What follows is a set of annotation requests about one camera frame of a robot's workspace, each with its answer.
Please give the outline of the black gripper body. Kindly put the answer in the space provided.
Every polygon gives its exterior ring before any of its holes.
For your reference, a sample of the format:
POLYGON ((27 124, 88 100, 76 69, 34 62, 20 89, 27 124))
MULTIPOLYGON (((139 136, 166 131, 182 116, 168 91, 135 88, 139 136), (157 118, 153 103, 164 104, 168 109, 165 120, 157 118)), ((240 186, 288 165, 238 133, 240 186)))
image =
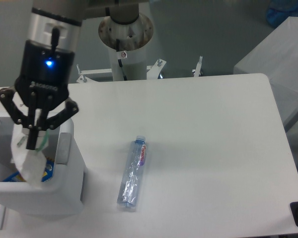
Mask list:
POLYGON ((69 97, 68 82, 75 54, 37 44, 25 42, 20 75, 14 87, 25 106, 35 102, 42 109, 52 96, 49 110, 55 109, 69 97))

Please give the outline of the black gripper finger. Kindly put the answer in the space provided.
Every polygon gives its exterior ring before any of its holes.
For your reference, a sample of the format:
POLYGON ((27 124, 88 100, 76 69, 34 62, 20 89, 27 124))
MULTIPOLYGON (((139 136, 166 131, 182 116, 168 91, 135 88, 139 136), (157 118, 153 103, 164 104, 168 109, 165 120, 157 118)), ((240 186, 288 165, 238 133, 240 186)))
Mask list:
POLYGON ((37 94, 31 91, 29 95, 28 116, 24 115, 13 101, 16 90, 14 87, 6 87, 0 89, 0 102, 10 115, 15 124, 22 125, 28 129, 28 139, 26 149, 35 150, 39 131, 35 126, 35 114, 37 104, 37 94))
POLYGON ((65 108, 54 116, 48 117, 52 109, 53 98, 47 98, 36 123, 36 143, 38 138, 45 135, 48 129, 54 130, 79 112, 77 103, 71 98, 65 99, 65 108))

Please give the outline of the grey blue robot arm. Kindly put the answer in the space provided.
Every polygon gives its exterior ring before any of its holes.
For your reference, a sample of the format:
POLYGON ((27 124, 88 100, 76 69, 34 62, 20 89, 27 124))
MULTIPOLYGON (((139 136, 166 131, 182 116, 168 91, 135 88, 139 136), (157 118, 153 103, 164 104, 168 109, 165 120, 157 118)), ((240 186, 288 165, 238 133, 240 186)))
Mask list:
POLYGON ((35 0, 20 75, 0 89, 0 102, 15 124, 28 133, 26 147, 78 112, 69 97, 68 81, 82 22, 111 16, 130 24, 139 16, 137 0, 35 0))

